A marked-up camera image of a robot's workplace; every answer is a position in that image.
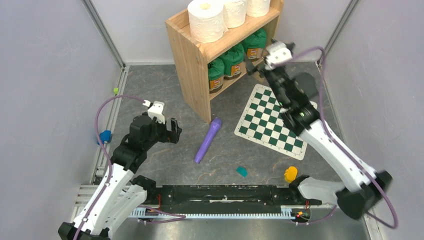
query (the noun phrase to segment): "shelf board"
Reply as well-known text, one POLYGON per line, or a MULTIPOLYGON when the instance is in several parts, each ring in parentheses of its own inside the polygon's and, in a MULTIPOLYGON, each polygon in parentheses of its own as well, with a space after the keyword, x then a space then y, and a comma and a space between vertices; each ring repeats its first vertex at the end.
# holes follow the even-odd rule
MULTIPOLYGON (((272 7, 269 8, 269 11, 265 16, 251 17, 246 15, 246 19, 243 25, 236 28, 229 28, 228 31, 224 33, 224 36, 217 41, 210 43, 199 43, 199 46, 204 51, 207 62, 210 63, 212 60, 219 57, 232 46, 240 43, 243 39, 247 38, 279 15, 280 11, 272 7)), ((192 36, 190 32, 190 24, 184 26, 181 30, 189 37, 192 36)))
MULTIPOLYGON (((257 66, 258 64, 262 63, 264 60, 262 58, 256 60, 253 62, 253 65, 257 66)), ((239 79, 241 79, 244 75, 246 75, 246 63, 243 62, 241 64, 241 73, 238 77, 231 79, 231 80, 224 80, 224 84, 222 85, 222 88, 214 93, 209 94, 209 99, 212 100, 216 96, 218 96, 220 93, 224 92, 225 89, 227 89, 229 86, 233 85, 235 82, 237 82, 239 79)))

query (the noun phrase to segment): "gray wall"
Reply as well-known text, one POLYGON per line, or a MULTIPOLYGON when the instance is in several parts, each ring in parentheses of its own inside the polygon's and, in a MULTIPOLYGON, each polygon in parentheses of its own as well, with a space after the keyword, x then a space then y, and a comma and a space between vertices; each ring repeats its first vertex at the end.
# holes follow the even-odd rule
POLYGON ((2 1, 0 33, 0 238, 58 239, 120 69, 80 0, 2 1))
MULTIPOLYGON (((126 63, 173 63, 165 21, 192 0, 92 0, 126 63)), ((325 46, 349 0, 285 0, 276 38, 296 51, 325 46)), ((305 57, 315 61, 319 54, 305 57)))
MULTIPOLYGON (((330 52, 326 80, 348 146, 393 176, 388 192, 399 229, 424 233, 424 2, 363 0, 330 52)), ((392 222, 385 203, 379 215, 392 222)))

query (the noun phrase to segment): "green bag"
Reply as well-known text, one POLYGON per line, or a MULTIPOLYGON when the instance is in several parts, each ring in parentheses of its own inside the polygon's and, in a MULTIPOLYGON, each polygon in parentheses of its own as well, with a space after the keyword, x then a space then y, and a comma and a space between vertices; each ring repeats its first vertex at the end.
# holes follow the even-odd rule
POLYGON ((243 40, 243 48, 249 59, 260 59, 267 46, 267 32, 260 28, 243 40))
POLYGON ((244 49, 241 43, 233 46, 227 52, 219 56, 224 62, 226 77, 233 77, 242 72, 242 62, 244 59, 244 49))
POLYGON ((224 83, 224 62, 217 58, 207 65, 207 76, 209 78, 209 91, 221 87, 224 83))

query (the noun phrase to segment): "chessboard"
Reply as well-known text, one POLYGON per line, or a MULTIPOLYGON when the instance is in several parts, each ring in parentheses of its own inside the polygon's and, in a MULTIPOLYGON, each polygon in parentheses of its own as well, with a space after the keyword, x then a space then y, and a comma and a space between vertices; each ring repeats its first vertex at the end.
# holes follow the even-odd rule
POLYGON ((284 126, 279 117, 280 109, 271 88, 256 84, 234 134, 297 160, 303 160, 308 144, 284 126))

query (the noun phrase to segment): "paper towel roll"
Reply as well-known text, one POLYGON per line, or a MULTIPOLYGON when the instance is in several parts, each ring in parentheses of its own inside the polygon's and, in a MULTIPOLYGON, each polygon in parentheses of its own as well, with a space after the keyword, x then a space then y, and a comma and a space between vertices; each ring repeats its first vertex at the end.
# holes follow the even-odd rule
POLYGON ((251 17, 261 17, 270 10, 271 0, 247 0, 246 14, 251 17))
POLYGON ((200 43, 212 43, 228 30, 224 23, 224 2, 193 0, 188 4, 191 37, 200 43))
POLYGON ((227 28, 237 28, 245 23, 246 0, 224 1, 224 23, 227 28))

